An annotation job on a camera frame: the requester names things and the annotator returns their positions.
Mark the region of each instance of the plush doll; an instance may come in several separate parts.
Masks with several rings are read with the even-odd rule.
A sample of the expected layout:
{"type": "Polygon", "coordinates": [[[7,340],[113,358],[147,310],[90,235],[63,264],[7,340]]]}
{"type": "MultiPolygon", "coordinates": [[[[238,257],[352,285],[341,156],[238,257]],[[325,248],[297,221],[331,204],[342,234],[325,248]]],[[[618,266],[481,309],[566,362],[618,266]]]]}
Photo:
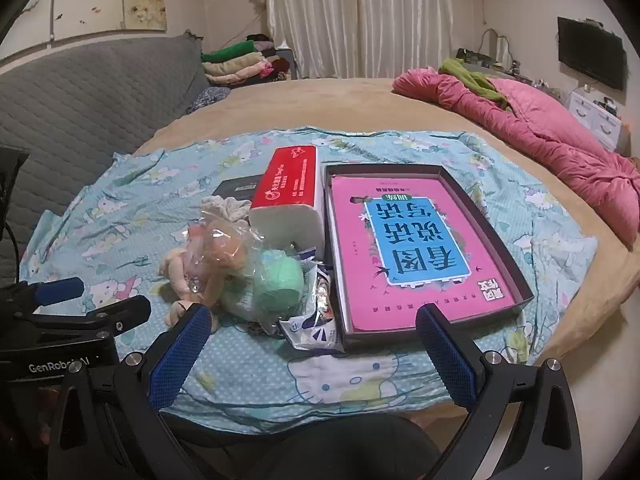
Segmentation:
{"type": "Polygon", "coordinates": [[[229,216],[209,214],[208,224],[189,227],[186,247],[172,249],[162,258],[159,274],[169,279],[180,298],[164,318],[167,326],[175,325],[193,303],[201,303],[212,310],[211,331],[217,330],[218,317],[213,308],[220,300],[225,278],[237,274],[246,264],[242,233],[229,221],[229,216]],[[190,280],[197,283],[200,292],[191,289],[190,280]]]}

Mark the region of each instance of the snack packet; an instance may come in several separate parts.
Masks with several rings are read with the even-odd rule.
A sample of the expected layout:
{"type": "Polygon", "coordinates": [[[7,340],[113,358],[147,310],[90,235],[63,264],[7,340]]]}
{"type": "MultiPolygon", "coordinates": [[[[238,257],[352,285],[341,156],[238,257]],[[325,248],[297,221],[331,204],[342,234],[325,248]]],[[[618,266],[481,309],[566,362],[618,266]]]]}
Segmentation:
{"type": "Polygon", "coordinates": [[[301,316],[280,320],[280,329],[293,348],[317,353],[344,352],[329,294],[327,267],[316,263],[308,273],[310,293],[301,316]]]}

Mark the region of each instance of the green towel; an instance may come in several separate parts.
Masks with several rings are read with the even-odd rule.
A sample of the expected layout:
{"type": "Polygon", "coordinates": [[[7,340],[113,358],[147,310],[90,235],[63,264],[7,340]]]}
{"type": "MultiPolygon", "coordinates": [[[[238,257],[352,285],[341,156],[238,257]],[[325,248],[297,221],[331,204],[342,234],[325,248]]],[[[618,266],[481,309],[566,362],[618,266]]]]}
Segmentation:
{"type": "Polygon", "coordinates": [[[241,41],[235,45],[228,46],[217,52],[211,54],[202,54],[200,57],[206,63],[224,63],[235,57],[244,56],[244,54],[250,54],[252,52],[258,52],[253,41],[241,41]]]}
{"type": "Polygon", "coordinates": [[[495,86],[486,78],[486,74],[482,72],[469,72],[457,59],[453,59],[452,57],[445,59],[438,72],[455,76],[474,94],[493,101],[503,110],[509,106],[507,98],[495,89],[495,86]]]}

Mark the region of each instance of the pink book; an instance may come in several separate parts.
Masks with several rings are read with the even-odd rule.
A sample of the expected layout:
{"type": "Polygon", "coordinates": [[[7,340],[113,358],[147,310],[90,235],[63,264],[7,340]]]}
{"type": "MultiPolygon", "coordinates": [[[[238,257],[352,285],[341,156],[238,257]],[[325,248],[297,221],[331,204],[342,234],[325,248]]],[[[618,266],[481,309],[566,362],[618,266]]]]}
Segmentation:
{"type": "Polygon", "coordinates": [[[336,174],[331,186],[341,293],[355,331],[413,328],[425,303],[456,321],[522,300],[438,178],[336,174]]]}

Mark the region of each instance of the blue bed sheet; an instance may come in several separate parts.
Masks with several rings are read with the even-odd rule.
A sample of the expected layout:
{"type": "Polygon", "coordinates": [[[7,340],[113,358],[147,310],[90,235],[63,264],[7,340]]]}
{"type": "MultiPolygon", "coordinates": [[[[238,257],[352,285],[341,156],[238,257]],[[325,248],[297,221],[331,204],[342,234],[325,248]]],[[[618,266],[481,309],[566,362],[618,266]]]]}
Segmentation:
{"type": "MultiPolygon", "coordinates": [[[[532,363],[551,337],[593,259],[597,240],[535,178],[465,133],[346,134],[306,127],[208,140],[143,156],[114,155],[62,217],[40,219],[20,266],[22,279],[79,276],[82,298],[43,313],[83,315],[144,294],[149,321],[116,338],[122,357],[145,351],[166,330],[175,299],[158,276],[160,258],[184,241],[200,200],[222,180],[265,170],[275,148],[313,144],[323,162],[441,164],[488,217],[516,259],[535,298],[514,319],[474,333],[481,349],[532,363]]],[[[309,356],[286,341],[251,335],[225,316],[169,412],[239,433],[282,431],[348,413],[420,410],[448,395],[418,344],[347,356],[309,356]]]]}

